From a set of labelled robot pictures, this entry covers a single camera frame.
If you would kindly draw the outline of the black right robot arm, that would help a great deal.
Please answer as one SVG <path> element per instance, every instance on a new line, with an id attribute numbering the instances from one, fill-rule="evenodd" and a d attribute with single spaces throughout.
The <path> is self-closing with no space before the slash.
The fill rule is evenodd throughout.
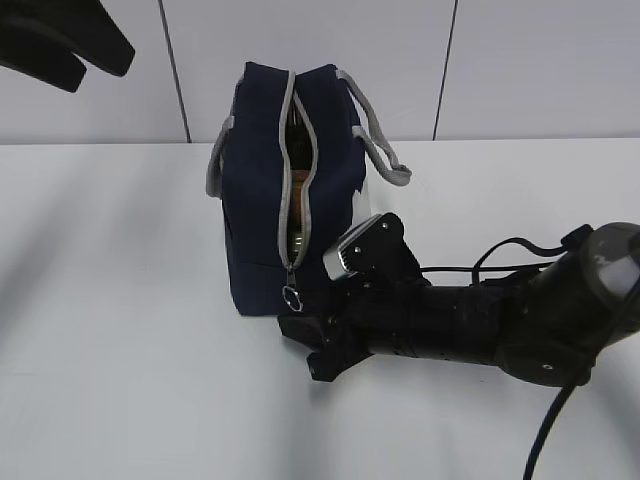
<path id="1" fill-rule="evenodd" d="M 637 308 L 614 318 L 639 278 L 639 228 L 584 225 L 541 255 L 539 264 L 493 267 L 488 279 L 477 263 L 469 285 L 437 286 L 405 243 L 401 219 L 375 215 L 326 252 L 328 296 L 278 324 L 309 349 L 317 381 L 394 355 L 495 366 L 560 387 L 639 329 Z"/>

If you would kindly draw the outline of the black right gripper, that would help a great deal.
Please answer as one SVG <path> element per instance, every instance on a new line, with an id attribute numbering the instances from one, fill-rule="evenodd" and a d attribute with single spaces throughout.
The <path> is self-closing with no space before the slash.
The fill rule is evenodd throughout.
<path id="1" fill-rule="evenodd" d="M 351 289 L 329 309 L 278 317 L 281 334 L 311 350 L 311 378 L 332 382 L 373 355 L 493 365 L 503 291 L 486 286 Z"/>

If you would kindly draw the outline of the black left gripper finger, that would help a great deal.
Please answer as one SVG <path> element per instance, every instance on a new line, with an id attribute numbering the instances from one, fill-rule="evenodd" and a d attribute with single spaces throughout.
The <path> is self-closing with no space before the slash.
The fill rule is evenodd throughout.
<path id="1" fill-rule="evenodd" d="M 1 20 L 1 66 L 66 92 L 78 90 L 85 65 L 77 58 L 86 29 L 82 25 L 33 17 Z"/>
<path id="2" fill-rule="evenodd" d="M 136 51 L 100 1 L 86 1 L 85 58 L 116 77 L 124 77 Z"/>

